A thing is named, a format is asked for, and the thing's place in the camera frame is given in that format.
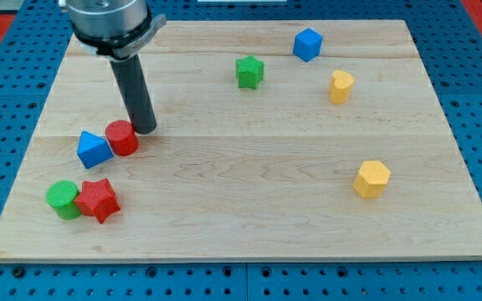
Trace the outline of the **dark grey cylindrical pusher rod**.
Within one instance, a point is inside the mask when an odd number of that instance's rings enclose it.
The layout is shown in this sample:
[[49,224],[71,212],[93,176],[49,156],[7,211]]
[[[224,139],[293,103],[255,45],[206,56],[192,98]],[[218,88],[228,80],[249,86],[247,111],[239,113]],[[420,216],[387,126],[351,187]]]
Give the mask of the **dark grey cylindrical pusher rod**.
[[151,133],[157,126],[156,116],[139,56],[110,62],[110,66],[135,132]]

